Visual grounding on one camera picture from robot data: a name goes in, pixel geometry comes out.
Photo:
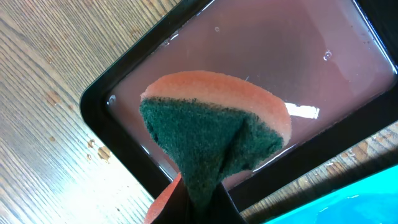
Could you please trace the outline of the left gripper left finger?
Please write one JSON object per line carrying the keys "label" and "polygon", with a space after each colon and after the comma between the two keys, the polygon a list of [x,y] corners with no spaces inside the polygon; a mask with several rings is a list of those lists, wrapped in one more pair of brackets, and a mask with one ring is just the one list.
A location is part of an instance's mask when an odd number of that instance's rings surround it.
{"label": "left gripper left finger", "polygon": [[150,224],[191,223],[190,198],[181,177],[176,177],[150,206]]}

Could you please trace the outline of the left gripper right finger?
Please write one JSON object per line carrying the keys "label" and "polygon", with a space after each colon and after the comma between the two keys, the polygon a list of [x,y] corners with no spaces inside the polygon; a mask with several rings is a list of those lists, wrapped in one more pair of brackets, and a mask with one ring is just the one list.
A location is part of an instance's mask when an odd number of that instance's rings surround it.
{"label": "left gripper right finger", "polygon": [[211,224],[246,224],[222,183],[216,186],[208,206]]}

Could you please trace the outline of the green and orange sponge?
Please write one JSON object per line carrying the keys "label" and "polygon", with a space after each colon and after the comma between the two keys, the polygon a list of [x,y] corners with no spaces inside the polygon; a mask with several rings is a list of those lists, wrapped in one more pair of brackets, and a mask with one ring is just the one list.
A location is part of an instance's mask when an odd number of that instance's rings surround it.
{"label": "green and orange sponge", "polygon": [[208,71],[162,76],[141,95],[140,114],[177,165],[195,223],[215,219],[222,181],[252,170],[292,135],[285,103],[240,78]]}

